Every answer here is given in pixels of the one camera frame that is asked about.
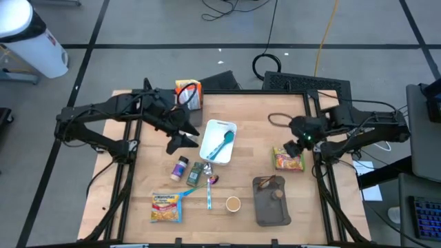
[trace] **cup of coffee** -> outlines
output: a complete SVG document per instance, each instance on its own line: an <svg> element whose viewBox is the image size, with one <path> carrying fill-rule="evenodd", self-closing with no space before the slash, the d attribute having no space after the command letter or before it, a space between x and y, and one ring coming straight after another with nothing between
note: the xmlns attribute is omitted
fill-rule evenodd
<svg viewBox="0 0 441 248"><path fill-rule="evenodd" d="M225 204L227 210L231 213L236 213L240 209L240 200L235 196L230 196Z"/></svg>

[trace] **wooden table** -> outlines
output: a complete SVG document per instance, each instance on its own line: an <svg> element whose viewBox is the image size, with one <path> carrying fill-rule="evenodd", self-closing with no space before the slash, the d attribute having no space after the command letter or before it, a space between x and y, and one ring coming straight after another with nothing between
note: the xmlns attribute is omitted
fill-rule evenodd
<svg viewBox="0 0 441 248"><path fill-rule="evenodd" d="M116 91L121 94L127 91ZM334 91L326 92L335 95ZM310 101L311 112L315 113ZM320 105L324 109L338 104L336 99L320 95ZM155 132L144 123L141 144L138 151L130 207L125 226L124 242L174 243L182 238L184 243L236 243L269 244L277 238L280 244L326 244L325 228L317 188L317 181L311 175L314 164L311 152L305 151L304 172L280 172L271 163L271 148L282 147L283 143L295 137L288 128L274 127L267 120L272 112L282 112L291 116L305 115L305 106L300 95L273 94L206 94L204 96L203 122L210 119L231 121L238 131L234 143L232 159L227 166L215 166L219 181L212 187L213 209L207 210L206 190L200 189L183 199L183 222L151 223L150 213L153 193L184 192L190 169L185 170L183 179L177 183L170 174L179 156L190 160L190 167L199 158L199 149L180 148L173 155L165 153L169 138L162 132ZM287 123L289 119L274 117L274 121ZM125 124L107 121L103 134L113 139L122 139ZM205 126L199 127L198 143L201 144ZM329 140L338 141L345 136L335 136ZM351 157L342 160L351 163ZM108 154L99 154L94 173L99 172L111 161ZM90 188L85 206L79 238L87 236L103 217L109 207L114 184L116 166L97 178ZM355 172L347 165L334 165L334 173L341 208L352 224L370 239L365 211ZM283 176L286 180L285 193L288 212L292 222L282 227L260 227L254 212L252 180L257 176ZM237 196L242 207L235 214L225 210L225 200ZM329 208L333 225L334 240L338 240L334 212ZM120 213L116 213L112 237L116 237Z"/></svg>

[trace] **table top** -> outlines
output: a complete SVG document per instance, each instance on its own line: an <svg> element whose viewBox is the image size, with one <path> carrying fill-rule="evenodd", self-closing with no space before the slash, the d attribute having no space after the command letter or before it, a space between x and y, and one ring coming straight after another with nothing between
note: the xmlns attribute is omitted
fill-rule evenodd
<svg viewBox="0 0 441 248"><path fill-rule="evenodd" d="M336 95L334 91L326 92ZM315 113L314 102L310 99L311 112ZM327 96L320 97L322 108L337 105L338 101ZM226 166L214 166L214 173L220 179L212 185L213 209L207 210L207 193L199 189L183 199L182 223L151 223L153 193L177 193L189 190L185 184L190 169L186 169L181 182L170 179L170 174L179 156L186 156L192 166L199 158L199 149L180 148L173 155L165 153L169 138L162 132L155 132L144 123L141 130L141 144L138 150L134 182L127 214L124 242L174 243L182 238L184 243L236 243L269 244L277 238L280 244L326 244L325 228L322 220L317 181L311 175L314 164L312 153L305 151L304 172L276 171L271 161L271 148L282 147L283 143L295 137L288 128L274 127L268 114L282 112L291 116L305 115L302 96L293 94L206 94L204 95L203 123L198 130L201 144L205 123L210 119L230 121L238 130L232 159ZM289 119L274 117L274 121L288 123ZM109 138L122 139L125 123L106 121L103 134ZM134 135L135 124L131 135ZM329 140L340 141L344 135ZM350 155L342 160L351 163ZM99 154L94 174L105 167L111 158ZM87 236L109 207L116 166L112 167L90 188L86 202L79 238ZM370 239L365 211L362 205L357 178L353 168L344 164L334 165L334 173L341 208L352 224ZM282 227L260 227L254 212L252 180L257 176L283 176L287 207L292 222ZM228 214L225 201L230 196L240 198L242 207L235 214ZM338 240L335 215L329 208L334 240ZM120 212L115 215L113 230L117 229Z"/></svg>
<svg viewBox="0 0 441 248"><path fill-rule="evenodd" d="M398 184L400 188L401 232L430 247L439 247L441 242L421 240L415 237L415 229L412 223L413 216L411 215L408 198L409 196L420 196L441 199L441 183L401 173L398 176ZM404 236L401 236L401 245L405 247L421 247Z"/></svg>
<svg viewBox="0 0 441 248"><path fill-rule="evenodd" d="M441 167L436 163L441 147L441 123L429 120L426 97L419 85L408 85L406 93L412 134L412 172L416 176L441 182Z"/></svg>

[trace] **bottle cap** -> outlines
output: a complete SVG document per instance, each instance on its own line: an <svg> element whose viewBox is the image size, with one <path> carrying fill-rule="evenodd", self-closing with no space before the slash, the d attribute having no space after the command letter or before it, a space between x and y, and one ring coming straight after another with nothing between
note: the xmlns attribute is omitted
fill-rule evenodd
<svg viewBox="0 0 441 248"><path fill-rule="evenodd" d="M188 158L185 158L184 156L180 156L179 161L183 161L184 163L188 163Z"/></svg>

